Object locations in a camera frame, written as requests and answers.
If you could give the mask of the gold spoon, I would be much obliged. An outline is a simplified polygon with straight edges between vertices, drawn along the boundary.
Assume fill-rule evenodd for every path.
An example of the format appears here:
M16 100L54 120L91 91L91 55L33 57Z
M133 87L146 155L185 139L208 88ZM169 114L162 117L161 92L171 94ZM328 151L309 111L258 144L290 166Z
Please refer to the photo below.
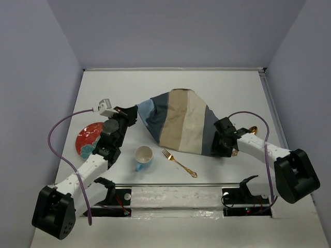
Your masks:
M257 132L258 132L258 127L257 126L252 126L251 128L249 128L249 131L256 135ZM239 150L234 149L233 152L232 152L232 156L235 157L235 156L238 155L238 153L239 153Z

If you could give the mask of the light blue mug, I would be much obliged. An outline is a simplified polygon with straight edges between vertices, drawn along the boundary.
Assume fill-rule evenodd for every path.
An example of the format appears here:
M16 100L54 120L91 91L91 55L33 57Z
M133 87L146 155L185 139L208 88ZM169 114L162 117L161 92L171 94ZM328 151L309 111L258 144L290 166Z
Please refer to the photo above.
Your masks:
M149 167L153 162L153 151L148 146L141 146L136 149L134 158L137 162L135 171L139 172L142 169Z

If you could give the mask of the red plate with teal flower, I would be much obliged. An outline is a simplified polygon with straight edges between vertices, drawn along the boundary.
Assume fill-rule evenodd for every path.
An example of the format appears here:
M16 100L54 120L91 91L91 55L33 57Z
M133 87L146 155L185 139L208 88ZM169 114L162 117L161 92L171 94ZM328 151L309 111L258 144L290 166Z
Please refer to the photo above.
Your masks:
M103 122L95 122L83 128L77 135L75 148L82 160L86 160L95 149L102 131Z

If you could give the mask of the striped cloth placemat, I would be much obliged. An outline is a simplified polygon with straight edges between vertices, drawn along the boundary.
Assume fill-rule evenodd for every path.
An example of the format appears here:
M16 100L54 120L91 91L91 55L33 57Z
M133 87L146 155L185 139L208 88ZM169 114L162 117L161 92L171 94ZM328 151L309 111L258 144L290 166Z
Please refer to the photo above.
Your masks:
M138 113L156 143L171 150L213 157L218 118L191 89L172 89L138 104Z

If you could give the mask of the gold fork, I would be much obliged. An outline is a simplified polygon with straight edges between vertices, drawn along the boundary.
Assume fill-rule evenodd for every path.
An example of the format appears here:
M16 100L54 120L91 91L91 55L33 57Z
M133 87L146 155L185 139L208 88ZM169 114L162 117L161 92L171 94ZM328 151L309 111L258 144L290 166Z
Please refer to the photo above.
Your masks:
M179 162L174 158L174 156L173 156L172 154L170 154L166 149L164 149L164 150L162 151L162 154L163 154L168 160L177 163L177 164L178 164L180 167L182 167L187 173L189 173L190 176L191 176L192 178L197 178L197 177L198 177L198 174L197 174L196 172L192 171L191 169L189 169L189 168L185 167L184 165L182 165L181 163L179 163Z

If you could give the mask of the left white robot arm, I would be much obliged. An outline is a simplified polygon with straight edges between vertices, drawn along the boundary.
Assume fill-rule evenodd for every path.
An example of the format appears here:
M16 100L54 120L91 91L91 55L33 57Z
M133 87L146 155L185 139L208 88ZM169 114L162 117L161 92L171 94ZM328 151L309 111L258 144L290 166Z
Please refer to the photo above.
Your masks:
M98 112L107 117L95 149L73 173L56 185L46 185L38 194L32 225L59 240L72 231L76 218L87 213L92 223L91 207L109 204L114 199L115 183L103 178L118 159L126 131L137 122L138 107L106 107Z

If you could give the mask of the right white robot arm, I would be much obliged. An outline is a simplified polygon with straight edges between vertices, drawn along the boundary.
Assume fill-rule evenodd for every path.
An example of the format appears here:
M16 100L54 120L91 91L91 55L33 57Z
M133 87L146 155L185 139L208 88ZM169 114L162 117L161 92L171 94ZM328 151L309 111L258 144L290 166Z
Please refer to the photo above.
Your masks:
M252 184L239 188L238 196L241 201L249 203L257 195L269 194L294 204L320 188L319 178L302 149L280 148L260 139L246 128L237 130L227 117L216 121L214 126L214 155L229 158L233 150L238 150L274 170L274 176L268 173L266 188Z

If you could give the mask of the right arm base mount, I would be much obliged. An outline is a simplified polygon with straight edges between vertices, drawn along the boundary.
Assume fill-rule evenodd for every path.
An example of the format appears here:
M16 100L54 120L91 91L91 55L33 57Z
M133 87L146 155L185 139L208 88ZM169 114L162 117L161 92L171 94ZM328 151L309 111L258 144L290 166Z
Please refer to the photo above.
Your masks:
M223 204L223 216L270 216L272 211L268 199L261 195L253 196L247 187L247 183L257 175L245 178L236 188L222 188L221 203Z

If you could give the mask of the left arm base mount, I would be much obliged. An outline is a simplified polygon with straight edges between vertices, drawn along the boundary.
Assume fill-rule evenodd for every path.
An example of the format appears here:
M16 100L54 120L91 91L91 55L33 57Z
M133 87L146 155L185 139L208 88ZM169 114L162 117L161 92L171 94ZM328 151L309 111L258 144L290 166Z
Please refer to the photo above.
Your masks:
M131 189L99 177L87 189L92 217L131 217Z

